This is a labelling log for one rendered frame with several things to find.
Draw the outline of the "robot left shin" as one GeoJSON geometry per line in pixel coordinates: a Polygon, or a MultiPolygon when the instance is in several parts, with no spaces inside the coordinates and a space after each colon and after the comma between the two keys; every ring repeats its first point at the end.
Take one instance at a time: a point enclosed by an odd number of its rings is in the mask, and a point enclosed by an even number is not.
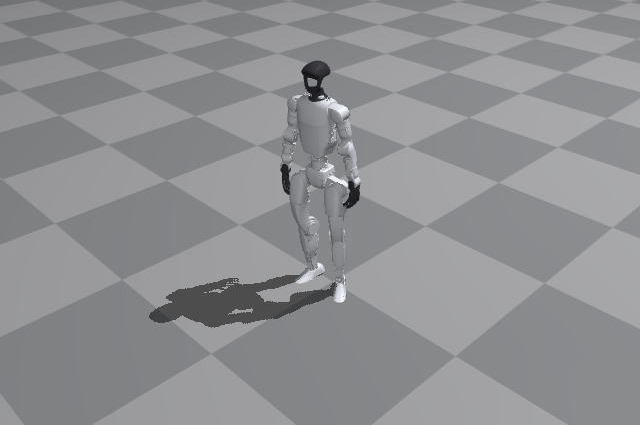
{"type": "Polygon", "coordinates": [[[333,259],[333,265],[336,269],[336,277],[337,277],[337,284],[339,282],[339,278],[341,278],[342,284],[344,282],[344,265],[345,265],[345,258],[346,258],[346,244],[345,244],[345,230],[344,230],[344,241],[341,244],[341,242],[334,242],[334,244],[332,244],[332,259],[333,259]]]}

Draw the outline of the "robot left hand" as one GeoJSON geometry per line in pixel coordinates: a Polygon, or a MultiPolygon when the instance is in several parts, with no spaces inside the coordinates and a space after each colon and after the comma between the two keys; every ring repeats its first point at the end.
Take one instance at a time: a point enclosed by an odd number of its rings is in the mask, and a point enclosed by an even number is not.
{"type": "Polygon", "coordinates": [[[353,207],[359,201],[359,197],[360,197],[360,191],[359,191],[360,185],[354,188],[354,183],[352,181],[349,181],[348,188],[350,190],[349,198],[343,204],[343,206],[346,206],[346,209],[353,207]],[[347,205],[348,203],[349,205],[347,205]]]}

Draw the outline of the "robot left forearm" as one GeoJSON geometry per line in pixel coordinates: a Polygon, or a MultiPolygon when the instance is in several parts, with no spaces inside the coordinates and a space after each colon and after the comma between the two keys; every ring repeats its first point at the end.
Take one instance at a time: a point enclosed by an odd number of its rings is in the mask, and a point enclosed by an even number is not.
{"type": "Polygon", "coordinates": [[[352,143],[349,144],[348,152],[350,156],[345,156],[343,161],[345,163],[346,177],[349,181],[354,183],[354,188],[361,184],[361,180],[359,178],[359,173],[357,169],[357,156],[354,145],[352,143]]]}

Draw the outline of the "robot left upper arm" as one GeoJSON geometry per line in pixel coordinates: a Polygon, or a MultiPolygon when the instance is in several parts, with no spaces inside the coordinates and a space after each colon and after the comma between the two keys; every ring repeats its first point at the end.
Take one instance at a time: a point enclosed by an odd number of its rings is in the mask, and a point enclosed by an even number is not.
{"type": "Polygon", "coordinates": [[[344,105],[333,103],[329,106],[330,117],[336,123],[341,143],[338,144],[338,153],[341,156],[350,156],[349,144],[352,143],[352,131],[350,126],[350,112],[344,105]]]}

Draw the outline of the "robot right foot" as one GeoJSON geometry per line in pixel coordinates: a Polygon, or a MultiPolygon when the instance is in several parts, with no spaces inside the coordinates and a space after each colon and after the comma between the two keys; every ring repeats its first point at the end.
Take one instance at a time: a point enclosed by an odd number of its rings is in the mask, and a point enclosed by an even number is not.
{"type": "Polygon", "coordinates": [[[315,270],[313,269],[313,266],[312,266],[313,271],[310,271],[310,269],[311,268],[309,269],[306,268],[303,271],[303,273],[295,279],[295,282],[298,284],[302,284],[302,283],[311,281],[313,278],[322,274],[325,271],[324,266],[319,262],[317,262],[317,268],[315,270]]]}

